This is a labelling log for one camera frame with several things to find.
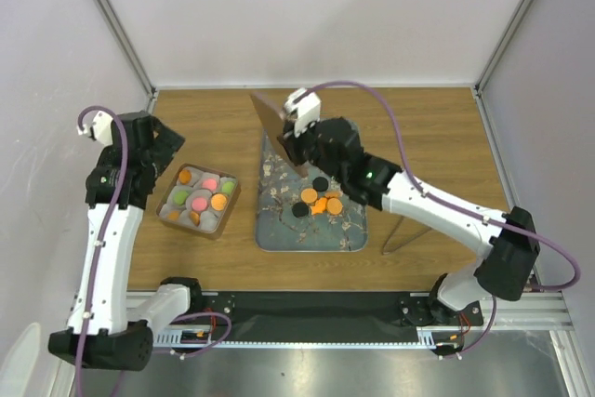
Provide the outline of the orange chocolate chip cookie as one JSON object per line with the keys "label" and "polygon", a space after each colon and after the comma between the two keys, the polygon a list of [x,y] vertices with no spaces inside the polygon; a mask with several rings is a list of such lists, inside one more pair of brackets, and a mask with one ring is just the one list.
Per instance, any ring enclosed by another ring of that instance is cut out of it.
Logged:
{"label": "orange chocolate chip cookie", "polygon": [[189,184],[192,180],[192,172],[188,169],[182,169],[178,173],[178,181],[180,184]]}

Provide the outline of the green round cookie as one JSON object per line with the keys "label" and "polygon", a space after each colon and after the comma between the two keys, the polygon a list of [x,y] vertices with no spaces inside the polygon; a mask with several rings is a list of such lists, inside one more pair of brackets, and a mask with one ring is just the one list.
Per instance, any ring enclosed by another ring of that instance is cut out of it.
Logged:
{"label": "green round cookie", "polygon": [[231,195],[233,190],[235,188],[235,182],[234,181],[226,181],[221,185],[221,189],[220,191],[222,193]]}
{"label": "green round cookie", "polygon": [[172,200],[176,205],[185,205],[189,195],[187,191],[178,190],[173,194]]}

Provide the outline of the pink round cookie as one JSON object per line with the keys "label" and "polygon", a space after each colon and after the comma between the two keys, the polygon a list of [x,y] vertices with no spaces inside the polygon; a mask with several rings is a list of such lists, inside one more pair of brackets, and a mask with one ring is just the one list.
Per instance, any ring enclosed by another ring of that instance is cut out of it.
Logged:
{"label": "pink round cookie", "polygon": [[202,213],[208,208],[208,200],[204,197],[196,197],[192,200],[192,210],[197,213]]}
{"label": "pink round cookie", "polygon": [[201,182],[201,188],[214,192],[218,187],[218,180],[215,178],[207,178]]}

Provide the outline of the rose gold cookie tin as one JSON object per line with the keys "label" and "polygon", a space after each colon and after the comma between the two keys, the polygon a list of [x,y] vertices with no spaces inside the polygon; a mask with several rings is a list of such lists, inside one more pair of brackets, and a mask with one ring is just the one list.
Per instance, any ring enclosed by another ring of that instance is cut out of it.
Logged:
{"label": "rose gold cookie tin", "polygon": [[239,179],[230,173],[183,164],[166,188],[156,215],[166,226],[216,240],[240,192]]}

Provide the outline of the rose gold tin lid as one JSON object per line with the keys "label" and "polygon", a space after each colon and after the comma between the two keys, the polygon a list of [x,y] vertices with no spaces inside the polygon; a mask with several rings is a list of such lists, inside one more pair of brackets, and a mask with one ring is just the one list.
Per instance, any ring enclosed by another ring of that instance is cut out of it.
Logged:
{"label": "rose gold tin lid", "polygon": [[279,155],[296,174],[302,178],[306,178],[308,176],[307,167],[304,165],[294,165],[279,140],[283,135],[284,127],[281,107],[274,101],[266,98],[264,94],[258,92],[251,93],[250,99],[275,153]]}

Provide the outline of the plain orange round cookie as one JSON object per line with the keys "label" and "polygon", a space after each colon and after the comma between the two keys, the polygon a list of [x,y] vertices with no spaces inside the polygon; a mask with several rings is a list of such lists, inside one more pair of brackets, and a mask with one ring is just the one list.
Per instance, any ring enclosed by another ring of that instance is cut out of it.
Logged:
{"label": "plain orange round cookie", "polygon": [[179,219],[180,212],[178,210],[172,211],[167,215],[167,219],[176,221]]}

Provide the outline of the orange swirl cookie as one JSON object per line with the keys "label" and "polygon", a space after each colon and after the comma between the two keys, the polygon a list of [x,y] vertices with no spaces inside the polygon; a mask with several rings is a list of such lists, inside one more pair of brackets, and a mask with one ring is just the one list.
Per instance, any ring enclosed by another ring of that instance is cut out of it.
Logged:
{"label": "orange swirl cookie", "polygon": [[199,213],[197,213],[195,211],[191,211],[189,213],[189,218],[194,226],[199,225],[199,223],[200,223],[200,214]]}

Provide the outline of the steel serving tongs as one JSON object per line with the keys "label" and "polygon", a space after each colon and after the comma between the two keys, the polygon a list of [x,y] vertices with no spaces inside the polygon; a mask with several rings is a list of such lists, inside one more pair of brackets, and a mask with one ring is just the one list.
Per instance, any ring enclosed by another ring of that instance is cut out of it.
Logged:
{"label": "steel serving tongs", "polygon": [[415,223],[410,218],[399,217],[389,236],[380,248],[382,256],[391,255],[406,245],[412,244],[430,232],[426,225]]}

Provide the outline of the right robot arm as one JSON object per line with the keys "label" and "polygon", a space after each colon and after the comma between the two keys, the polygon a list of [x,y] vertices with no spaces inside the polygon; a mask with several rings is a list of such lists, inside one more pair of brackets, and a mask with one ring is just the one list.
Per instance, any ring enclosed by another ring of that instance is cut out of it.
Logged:
{"label": "right robot arm", "polygon": [[522,297],[540,251],[526,234],[535,227],[529,212],[482,208],[409,177],[401,166],[366,152],[344,118],[304,126],[285,119],[275,138],[290,163],[319,168],[353,202],[413,219],[475,253],[475,262],[443,274],[431,289],[427,307],[434,322],[450,324],[482,298]]}

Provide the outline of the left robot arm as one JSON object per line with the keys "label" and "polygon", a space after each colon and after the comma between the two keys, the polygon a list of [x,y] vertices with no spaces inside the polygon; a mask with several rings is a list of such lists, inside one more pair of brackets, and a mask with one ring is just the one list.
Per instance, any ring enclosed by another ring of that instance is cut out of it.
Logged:
{"label": "left robot arm", "polygon": [[65,329],[54,332],[48,350],[78,368],[140,371],[153,339],[177,317],[198,321],[205,302],[192,278],[165,279],[133,311],[126,291],[136,236],[156,180],[185,139],[148,112],[117,114],[89,106],[77,132],[103,149],[86,178],[86,256]]}

